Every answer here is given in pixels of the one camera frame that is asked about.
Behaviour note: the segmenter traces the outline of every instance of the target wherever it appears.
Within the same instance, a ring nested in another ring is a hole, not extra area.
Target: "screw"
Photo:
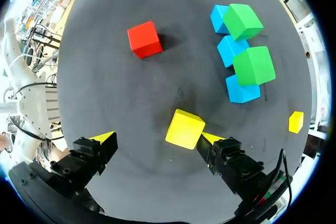
[[[70,174],[70,173],[71,173],[71,170],[70,170],[69,168],[65,168],[65,169],[63,170],[63,173],[64,173],[64,174]]]
[[[29,173],[29,178],[34,179],[36,178],[36,175],[34,173]]]
[[[243,176],[249,175],[250,172],[248,170],[243,170]]]

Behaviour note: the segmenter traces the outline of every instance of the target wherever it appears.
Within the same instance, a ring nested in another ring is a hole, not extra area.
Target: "wire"
[[[51,142],[51,141],[54,141],[54,140],[59,140],[59,139],[62,139],[64,138],[64,136],[60,136],[60,137],[56,137],[56,138],[53,138],[53,139],[49,139],[49,138],[42,138],[42,137],[39,137],[38,135],[35,135],[34,133],[32,132],[29,132],[23,128],[20,127],[20,125],[15,122],[14,120],[12,120],[12,118],[9,118],[9,120],[20,130],[22,131],[23,133],[25,133],[26,135],[32,137],[32,138],[35,138],[37,140],[41,140],[41,141],[47,141],[47,142]]]
[[[53,32],[50,31],[46,26],[44,26],[44,25],[42,25],[42,24],[36,24],[35,27],[36,27],[36,26],[41,26],[41,27],[43,27],[44,29],[46,29],[48,32],[50,32],[51,34],[58,35],[59,37],[62,37],[61,34],[55,34],[55,33],[53,33]]]
[[[10,68],[13,66],[13,64],[14,64],[19,58],[24,57],[24,56],[27,56],[27,57],[33,57],[33,55],[29,55],[29,54],[21,54],[21,55],[19,55],[18,57],[16,57],[16,58],[9,64],[8,68],[10,69]]]
[[[26,89],[26,88],[29,88],[29,87],[32,87],[32,86],[37,86],[37,85],[53,85],[53,86],[51,86],[51,87],[49,87],[49,88],[56,88],[56,84],[55,84],[55,83],[51,83],[51,82],[37,82],[37,83],[31,83],[31,84],[27,84],[27,85],[24,85],[24,86],[22,86],[21,88],[19,88],[19,90],[16,91],[16,93],[14,94],[14,97],[13,97],[13,98],[15,98],[16,95],[17,95],[18,93],[20,93],[22,90],[24,90],[24,89]]]
[[[288,209],[290,208],[290,204],[292,202],[292,188],[290,186],[290,181],[289,181],[289,174],[288,174],[288,167],[287,167],[287,159],[286,159],[286,155],[285,152],[283,153],[284,155],[284,159],[283,159],[283,165],[285,166],[285,173],[286,173],[286,181],[287,181],[287,185],[288,185],[288,191],[289,191],[289,200],[288,200],[288,205],[287,205],[287,209],[286,211],[288,211]]]
[[[39,137],[39,136],[37,136],[37,135],[35,135],[34,133],[32,133],[32,132],[29,132],[29,131],[27,131],[27,130],[25,130],[25,129],[23,129],[23,128],[21,128],[20,126],[19,126],[19,124],[18,123],[16,123],[14,120],[12,120],[12,118],[9,118],[9,120],[20,130],[20,131],[22,131],[23,133],[25,133],[26,135],[28,135],[28,136],[30,136],[30,137],[32,137],[32,138],[35,138],[35,139],[37,139],[37,140],[41,140],[41,141],[47,141],[47,142],[50,142],[51,140],[50,139],[48,139],[48,138],[42,138],[42,137]]]

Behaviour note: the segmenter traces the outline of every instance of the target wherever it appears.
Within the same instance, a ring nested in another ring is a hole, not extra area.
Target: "bolt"
[[[34,173],[29,173],[29,178],[34,179],[36,178],[36,175]]]
[[[243,170],[243,176],[247,176],[249,174],[250,174],[250,172],[248,170]]]
[[[64,174],[70,174],[70,173],[71,173],[71,170],[70,170],[69,168],[65,168],[65,169],[63,170],[63,173],[64,173]]]
[[[55,167],[55,166],[57,166],[57,162],[56,162],[56,161],[51,161],[51,162],[50,162],[50,165],[51,165],[52,167]]]

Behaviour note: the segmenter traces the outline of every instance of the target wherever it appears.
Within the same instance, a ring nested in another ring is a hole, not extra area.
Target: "toy block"
[[[259,85],[240,86],[236,74],[225,81],[230,102],[245,103],[260,97]]]
[[[199,116],[176,110],[168,128],[166,141],[193,150],[204,127],[205,122]]]
[[[266,46],[250,47],[233,58],[239,85],[260,85],[276,78]]]
[[[234,40],[252,39],[264,28],[248,5],[230,4],[223,21]]]
[[[227,68],[233,64],[233,58],[249,48],[247,40],[234,41],[231,35],[225,36],[217,46],[224,66]]]
[[[206,132],[202,132],[202,135],[212,144],[214,145],[214,143],[216,141],[219,141],[219,140],[224,140],[226,138],[223,138],[223,137],[220,137],[220,136],[216,136],[216,135],[212,135],[212,134],[209,134],[209,133],[206,133]]]
[[[223,22],[224,14],[228,9],[229,7],[225,5],[215,5],[211,12],[211,23],[217,34],[229,34],[229,31]]]
[[[303,126],[303,112],[294,111],[289,117],[288,131],[298,134]]]
[[[163,51],[152,21],[135,26],[129,29],[127,33],[131,50],[139,58],[145,58]]]

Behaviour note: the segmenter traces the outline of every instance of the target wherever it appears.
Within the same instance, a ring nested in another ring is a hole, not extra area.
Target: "gray table surface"
[[[277,79],[261,98],[228,100],[217,52],[222,35],[209,15],[215,4],[250,5],[264,25],[251,46],[268,46]],[[152,20],[164,52],[143,60],[127,30]],[[311,84],[299,36],[278,0],[76,0],[60,45],[59,107],[68,143],[116,131],[119,149],[88,189],[106,213],[130,220],[216,224],[233,216],[240,198],[213,176],[196,150],[167,143],[175,109],[199,115],[205,131],[233,136],[265,172],[286,150],[294,173],[308,135]],[[299,134],[288,117],[305,113]]]

